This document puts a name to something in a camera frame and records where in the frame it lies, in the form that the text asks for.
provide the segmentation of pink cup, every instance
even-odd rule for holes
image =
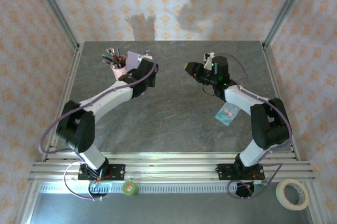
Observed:
[[[122,75],[125,75],[127,73],[127,69],[126,69],[126,56],[125,55],[121,55],[121,60],[124,62],[125,67],[121,68],[121,69],[114,69],[112,66],[112,72],[115,75],[116,80],[118,80]]]

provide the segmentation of wall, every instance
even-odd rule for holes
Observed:
[[[263,40],[285,0],[56,0],[79,42]]]
[[[337,0],[297,0],[271,61],[301,158],[312,161],[337,223]]]
[[[13,223],[73,51],[44,0],[0,8],[0,222]]]

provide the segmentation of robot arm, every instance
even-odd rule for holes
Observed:
[[[211,53],[205,55],[204,61],[205,65],[196,62],[187,63],[185,70],[197,82],[212,85],[214,94],[221,100],[238,106],[251,116],[253,140],[244,151],[236,156],[234,163],[236,174],[240,179],[245,172],[254,169],[269,149],[282,145],[289,138],[289,132],[282,118],[267,104],[258,100],[259,96],[242,87],[239,90],[236,82],[230,79],[225,57],[214,56]],[[245,92],[256,96],[256,99]],[[272,103],[287,118],[280,99],[259,98]]]
[[[64,118],[56,129],[57,135],[64,139],[67,145],[85,162],[85,168],[89,170],[92,177],[101,178],[111,171],[107,158],[93,144],[95,140],[95,123],[116,106],[141,95],[148,87],[154,87],[158,65],[156,65],[155,71],[144,81],[136,85],[122,87],[142,79],[150,72],[153,66],[152,57],[144,56],[137,69],[134,69],[130,74],[121,76],[118,81],[100,94],[80,103],[69,101],[65,104],[62,114],[91,103],[104,93],[116,89],[109,94],[103,95],[90,106]]]

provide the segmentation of masking tape roll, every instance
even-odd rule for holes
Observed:
[[[289,200],[285,197],[284,188],[286,186],[291,186],[295,188],[296,191],[298,192],[300,199],[297,204],[290,203]],[[283,207],[287,208],[288,210],[292,210],[292,211],[303,210],[309,204],[308,190],[306,189],[306,187],[304,187],[304,185],[300,181],[295,180],[295,179],[286,179],[280,182],[276,186],[276,197]]]

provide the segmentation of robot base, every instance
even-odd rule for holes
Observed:
[[[112,180],[124,180],[125,174],[125,164],[109,164],[107,175],[102,178],[104,181],[112,181]],[[86,164],[81,164],[80,171],[78,173],[78,180],[96,180],[93,176],[90,175]]]
[[[219,180],[264,180],[264,171],[261,165],[246,168],[238,174],[234,164],[220,163],[215,171],[219,174]]]

